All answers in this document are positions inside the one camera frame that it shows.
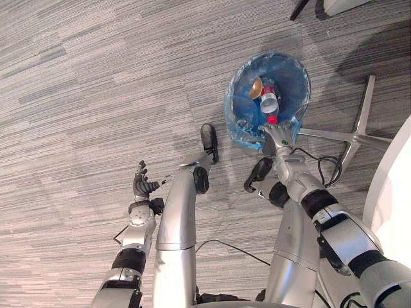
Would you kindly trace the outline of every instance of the white furniture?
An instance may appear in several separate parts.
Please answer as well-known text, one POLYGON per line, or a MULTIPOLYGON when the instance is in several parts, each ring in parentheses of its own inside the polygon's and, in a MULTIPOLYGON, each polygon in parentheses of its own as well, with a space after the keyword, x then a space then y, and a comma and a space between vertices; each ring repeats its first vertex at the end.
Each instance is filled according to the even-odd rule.
POLYGON ((324 0, 324 11, 328 16, 344 12, 371 0, 324 0))
POLYGON ((411 268, 411 116, 384 154, 365 201, 363 221, 384 255, 411 268))

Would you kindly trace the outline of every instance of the gray carpet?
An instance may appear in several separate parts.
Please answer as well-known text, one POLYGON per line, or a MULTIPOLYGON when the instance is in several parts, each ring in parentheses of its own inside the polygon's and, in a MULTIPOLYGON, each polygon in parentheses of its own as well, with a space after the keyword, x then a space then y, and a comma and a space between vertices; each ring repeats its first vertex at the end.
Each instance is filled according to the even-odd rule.
MULTIPOLYGON (((138 161, 152 179, 174 173, 201 148, 206 122, 221 162, 198 198, 198 242, 221 239, 269 261, 281 211, 243 191, 258 157, 232 144, 222 113, 233 72, 252 55, 275 49, 306 66, 307 128, 349 132, 376 74, 368 131, 395 136, 411 113, 410 1, 332 18, 310 1, 291 22, 296 2, 0 2, 0 307, 87 307, 118 249, 111 237, 127 222, 138 161)), ((298 145, 344 150, 308 137, 298 145)), ((381 158, 361 148, 331 188, 359 216, 381 158)), ((201 292, 252 299, 265 287, 267 266, 218 243, 197 261, 201 292)))

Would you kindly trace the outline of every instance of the plastic bottle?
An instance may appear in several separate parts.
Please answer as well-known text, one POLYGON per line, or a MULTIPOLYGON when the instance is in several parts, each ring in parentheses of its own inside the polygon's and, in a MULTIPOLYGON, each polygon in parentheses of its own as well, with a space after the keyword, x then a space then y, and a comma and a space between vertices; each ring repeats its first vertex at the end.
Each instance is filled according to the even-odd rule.
POLYGON ((274 80, 269 77, 262 77, 263 89, 261 90, 260 110, 267 117, 267 122, 278 123, 278 100, 274 90, 274 80))

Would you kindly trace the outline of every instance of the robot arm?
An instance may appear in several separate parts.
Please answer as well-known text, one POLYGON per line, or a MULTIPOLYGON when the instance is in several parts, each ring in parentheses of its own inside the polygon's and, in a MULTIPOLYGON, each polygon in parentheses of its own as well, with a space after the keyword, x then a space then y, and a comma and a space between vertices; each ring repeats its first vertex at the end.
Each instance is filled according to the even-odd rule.
POLYGON ((411 270, 386 259, 376 236, 308 171, 304 157, 290 154, 293 141, 288 130, 271 124, 264 130, 276 153, 273 168, 278 179, 313 221, 331 265, 359 279, 368 307, 411 307, 411 270))
POLYGON ((140 292, 141 278, 152 245, 155 215, 161 214, 164 208, 162 199, 150 201, 149 194, 170 179, 166 177, 161 182, 147 182, 146 172, 145 163, 141 161, 134 178, 135 197, 128 208, 128 225, 121 247, 111 269, 104 276, 92 307, 140 307, 143 295, 140 292))

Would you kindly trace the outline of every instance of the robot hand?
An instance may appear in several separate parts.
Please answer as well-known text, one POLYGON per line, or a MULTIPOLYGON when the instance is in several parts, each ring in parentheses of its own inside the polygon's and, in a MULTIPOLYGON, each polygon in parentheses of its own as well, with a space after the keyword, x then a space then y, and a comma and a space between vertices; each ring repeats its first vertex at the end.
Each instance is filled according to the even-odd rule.
POLYGON ((137 167, 137 171, 134 175, 133 192, 135 202, 149 200, 149 195, 152 192, 157 190, 161 185, 164 185, 165 183, 168 183, 170 180, 173 179, 172 176, 168 175, 160 181, 148 182, 146 174, 146 164, 142 160, 140 161, 137 167))

